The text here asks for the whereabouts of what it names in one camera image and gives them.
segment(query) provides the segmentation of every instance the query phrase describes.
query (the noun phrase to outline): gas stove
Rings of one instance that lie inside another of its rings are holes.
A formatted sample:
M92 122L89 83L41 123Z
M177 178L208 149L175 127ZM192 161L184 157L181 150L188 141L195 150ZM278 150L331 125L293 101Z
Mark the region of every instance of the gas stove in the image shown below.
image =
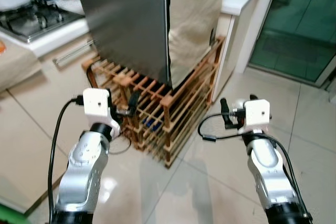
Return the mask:
M84 16L58 8L56 4L33 0L16 10L0 12L0 31L30 43Z

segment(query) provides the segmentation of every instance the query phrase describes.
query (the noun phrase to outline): cabinet handle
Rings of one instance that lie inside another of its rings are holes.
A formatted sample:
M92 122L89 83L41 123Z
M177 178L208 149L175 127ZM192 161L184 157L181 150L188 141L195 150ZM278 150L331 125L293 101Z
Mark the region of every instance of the cabinet handle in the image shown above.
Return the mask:
M81 52L83 49L86 49L87 47L92 47L92 45L94 45L93 40L90 40L84 46L75 49L71 53L69 53L65 56L62 56L62 57L56 57L56 58L52 59L53 63L56 65L57 68L64 67L65 63L76 59L80 55L79 52Z

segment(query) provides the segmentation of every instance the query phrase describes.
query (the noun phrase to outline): beige cloth cover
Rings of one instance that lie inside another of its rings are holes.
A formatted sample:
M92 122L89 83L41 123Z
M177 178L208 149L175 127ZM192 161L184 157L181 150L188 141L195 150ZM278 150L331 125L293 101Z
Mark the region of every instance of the beige cloth cover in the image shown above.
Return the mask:
M23 81L41 69L41 63L28 49L0 39L6 50L0 54L0 92Z
M171 0L169 55L172 85L176 88L209 49L222 0Z

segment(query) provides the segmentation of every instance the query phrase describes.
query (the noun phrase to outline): stainless steel refrigerator door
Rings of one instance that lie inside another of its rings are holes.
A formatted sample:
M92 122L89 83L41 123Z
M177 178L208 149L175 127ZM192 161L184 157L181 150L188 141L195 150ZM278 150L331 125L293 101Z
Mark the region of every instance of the stainless steel refrigerator door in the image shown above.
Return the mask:
M166 0L81 0L101 58L169 82Z

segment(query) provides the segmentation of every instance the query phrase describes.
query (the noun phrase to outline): glass door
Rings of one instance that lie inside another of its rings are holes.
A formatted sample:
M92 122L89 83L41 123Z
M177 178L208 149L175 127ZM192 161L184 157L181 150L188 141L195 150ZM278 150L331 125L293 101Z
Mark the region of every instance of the glass door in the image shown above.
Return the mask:
M336 68L336 0L273 0L249 65L321 86Z

